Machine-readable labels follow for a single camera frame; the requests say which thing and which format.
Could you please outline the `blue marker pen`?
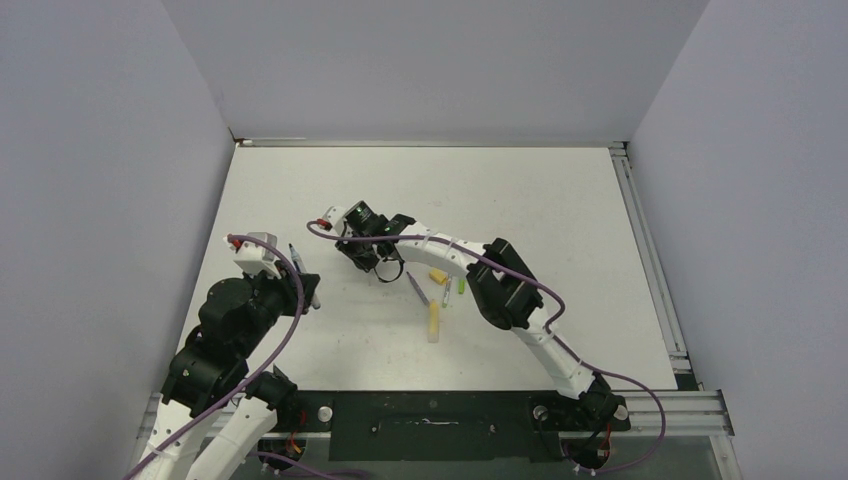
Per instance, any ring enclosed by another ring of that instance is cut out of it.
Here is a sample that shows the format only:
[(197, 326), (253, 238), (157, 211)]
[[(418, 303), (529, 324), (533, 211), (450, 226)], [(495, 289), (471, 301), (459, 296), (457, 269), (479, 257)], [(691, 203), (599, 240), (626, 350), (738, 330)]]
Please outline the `blue marker pen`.
[(297, 279), (302, 284), (302, 292), (304, 293), (304, 302), (308, 304), (312, 310), (320, 309), (320, 301), (316, 300), (317, 285), (320, 282), (320, 277), (315, 274), (308, 273), (301, 256), (292, 244), (289, 244), (291, 265), (296, 270)]

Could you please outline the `purple pen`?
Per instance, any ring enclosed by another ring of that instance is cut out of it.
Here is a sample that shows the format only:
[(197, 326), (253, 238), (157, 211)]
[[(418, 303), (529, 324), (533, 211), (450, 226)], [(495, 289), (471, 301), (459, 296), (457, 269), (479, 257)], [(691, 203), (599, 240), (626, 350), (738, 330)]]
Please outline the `purple pen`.
[(419, 282), (415, 279), (415, 277), (410, 272), (406, 272), (406, 277), (407, 277), (408, 281), (410, 282), (410, 284), (411, 284), (412, 288), (414, 289), (418, 298), (421, 300), (421, 302), (426, 307), (428, 307), (430, 305), (431, 301), (430, 301), (429, 297), (427, 296), (427, 294), (422, 289), (422, 287), (420, 286)]

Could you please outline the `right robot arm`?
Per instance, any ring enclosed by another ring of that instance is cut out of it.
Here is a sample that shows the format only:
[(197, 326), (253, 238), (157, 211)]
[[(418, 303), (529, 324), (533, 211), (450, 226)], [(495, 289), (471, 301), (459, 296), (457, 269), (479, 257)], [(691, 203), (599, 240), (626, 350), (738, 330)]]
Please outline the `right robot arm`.
[(579, 428), (625, 422), (629, 411), (603, 376), (557, 339), (535, 276), (502, 238), (470, 242), (428, 228), (414, 218), (387, 218), (360, 201), (329, 208), (319, 226), (336, 237), (338, 251), (365, 272), (383, 261), (417, 263), (464, 278), (481, 316), (515, 334), (542, 365), (565, 401), (567, 419)]

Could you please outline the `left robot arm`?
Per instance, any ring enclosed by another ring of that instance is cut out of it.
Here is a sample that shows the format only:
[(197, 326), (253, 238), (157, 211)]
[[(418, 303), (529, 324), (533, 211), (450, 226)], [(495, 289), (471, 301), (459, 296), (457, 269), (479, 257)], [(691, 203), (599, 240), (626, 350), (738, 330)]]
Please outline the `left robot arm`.
[(248, 359), (286, 316), (308, 311), (313, 273), (260, 272), (214, 283), (198, 325), (171, 360), (147, 445), (130, 479), (225, 479), (271, 428), (296, 421), (297, 386)]

